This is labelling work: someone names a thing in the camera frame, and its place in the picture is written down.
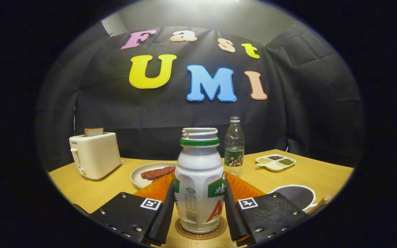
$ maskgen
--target meat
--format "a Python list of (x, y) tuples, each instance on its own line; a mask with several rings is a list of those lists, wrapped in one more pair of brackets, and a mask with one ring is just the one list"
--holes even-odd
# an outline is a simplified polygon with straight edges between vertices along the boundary
[(161, 178), (162, 176), (173, 173), (174, 171), (175, 171), (175, 166), (168, 166), (165, 168), (158, 168), (158, 169), (153, 169), (150, 171), (145, 171), (145, 172), (141, 173), (140, 176), (143, 179), (156, 180), (156, 179)]

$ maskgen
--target black cloth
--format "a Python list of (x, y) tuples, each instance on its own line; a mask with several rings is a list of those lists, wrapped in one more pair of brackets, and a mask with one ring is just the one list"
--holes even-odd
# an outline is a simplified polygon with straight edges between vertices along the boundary
[(285, 98), (288, 152), (356, 167), (364, 149), (359, 88), (341, 56), (303, 24), (266, 45)]
[[(121, 157), (163, 160), (177, 159), (183, 127), (216, 127), (217, 149), (223, 156), (230, 116), (240, 116), (246, 154), (284, 151), (289, 145), (289, 152), (295, 154), (355, 166), (363, 132), (356, 83), (341, 58), (314, 33), (306, 31), (309, 37), (316, 37), (307, 40), (310, 46), (293, 42), (300, 26), (293, 25), (267, 46), (190, 27), (156, 28), (156, 34), (138, 41), (138, 47), (124, 50), (120, 48), (130, 33), (111, 38), (104, 33), (69, 46), (50, 70), (38, 104), (36, 140), (42, 163), (52, 171), (73, 162), (69, 137), (95, 127), (116, 133)], [(194, 31), (197, 40), (170, 41), (179, 30)], [(218, 38), (230, 40), (236, 51), (220, 49)], [(260, 58), (247, 55), (241, 46), (244, 43), (256, 47)], [(152, 78), (159, 75), (157, 57), (161, 54), (177, 56), (170, 80), (154, 89), (132, 86), (128, 79), (131, 58), (152, 55), (146, 69), (146, 76)], [(186, 67), (193, 64), (204, 66), (212, 77), (219, 68), (233, 70), (237, 100), (222, 102), (207, 96), (200, 102), (187, 100), (191, 73)], [(251, 98), (245, 71), (261, 74), (266, 100)]]

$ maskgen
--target blue letter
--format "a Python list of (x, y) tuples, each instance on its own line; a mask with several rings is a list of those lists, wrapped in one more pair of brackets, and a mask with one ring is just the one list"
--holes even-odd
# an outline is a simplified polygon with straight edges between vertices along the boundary
[(187, 66), (186, 69), (191, 72), (191, 93), (186, 96), (189, 101), (202, 101), (205, 99), (205, 95), (200, 91), (200, 85), (203, 86), (210, 100), (214, 99), (219, 87), (220, 93), (217, 98), (220, 101), (235, 102), (237, 100), (232, 88), (233, 70), (219, 68), (214, 78), (212, 78), (202, 65), (192, 64)]

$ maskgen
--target letter u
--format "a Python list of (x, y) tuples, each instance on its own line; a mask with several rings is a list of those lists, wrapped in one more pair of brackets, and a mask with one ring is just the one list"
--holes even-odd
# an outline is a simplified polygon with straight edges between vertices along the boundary
[(140, 89), (157, 88), (164, 85), (171, 77), (172, 61), (177, 58), (176, 55), (162, 54), (159, 59), (162, 61), (160, 74), (154, 78), (145, 76), (148, 61), (153, 59), (151, 55), (140, 55), (131, 58), (133, 63), (130, 70), (130, 83), (132, 86)]

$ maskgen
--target beans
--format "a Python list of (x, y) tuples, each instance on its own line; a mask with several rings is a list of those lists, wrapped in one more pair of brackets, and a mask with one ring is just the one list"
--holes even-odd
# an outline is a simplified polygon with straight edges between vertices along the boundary
[(262, 163), (262, 164), (267, 164), (267, 163), (270, 163), (270, 161), (268, 160), (268, 159), (265, 159), (265, 158), (261, 158), (261, 159), (259, 159), (258, 160), (260, 163)]
[(279, 161), (280, 163), (282, 163), (283, 165), (291, 165), (291, 164), (293, 164), (293, 161), (292, 160), (290, 160), (290, 159), (283, 159), (283, 160), (280, 160)]
[(280, 157), (280, 156), (271, 156), (271, 157), (268, 157), (268, 158), (270, 158), (270, 159), (272, 159), (272, 160), (278, 160), (278, 159), (281, 159), (281, 158), (283, 158), (283, 157)]

